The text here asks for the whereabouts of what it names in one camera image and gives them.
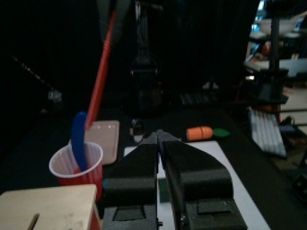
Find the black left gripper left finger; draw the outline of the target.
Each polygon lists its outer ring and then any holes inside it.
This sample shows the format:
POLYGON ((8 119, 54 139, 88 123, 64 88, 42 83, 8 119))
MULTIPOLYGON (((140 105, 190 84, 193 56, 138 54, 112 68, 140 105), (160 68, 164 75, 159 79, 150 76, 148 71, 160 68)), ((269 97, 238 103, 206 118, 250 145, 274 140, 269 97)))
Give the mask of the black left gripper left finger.
POLYGON ((104 181, 103 230, 158 230, 159 139, 152 133, 104 181))

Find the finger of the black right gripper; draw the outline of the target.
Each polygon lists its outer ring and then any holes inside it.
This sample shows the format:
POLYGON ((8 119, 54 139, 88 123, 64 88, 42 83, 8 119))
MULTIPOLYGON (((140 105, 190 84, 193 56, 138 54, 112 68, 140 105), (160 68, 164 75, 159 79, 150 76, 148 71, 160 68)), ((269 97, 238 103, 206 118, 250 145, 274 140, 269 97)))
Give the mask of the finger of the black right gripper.
POLYGON ((112 14, 112 0, 96 0, 100 26, 100 39, 106 40, 110 17, 112 14))
POLYGON ((119 40, 124 33, 126 18, 131 9, 131 0, 116 0, 115 2, 115 25, 112 39, 119 40))

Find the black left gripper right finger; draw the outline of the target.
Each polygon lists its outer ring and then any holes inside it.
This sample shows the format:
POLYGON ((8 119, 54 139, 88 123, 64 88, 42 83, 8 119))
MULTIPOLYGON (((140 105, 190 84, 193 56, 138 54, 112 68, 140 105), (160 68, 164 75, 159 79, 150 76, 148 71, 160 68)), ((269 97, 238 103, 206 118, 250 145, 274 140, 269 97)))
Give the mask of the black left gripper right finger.
POLYGON ((207 152, 156 131, 177 230, 247 230, 231 174, 207 152))

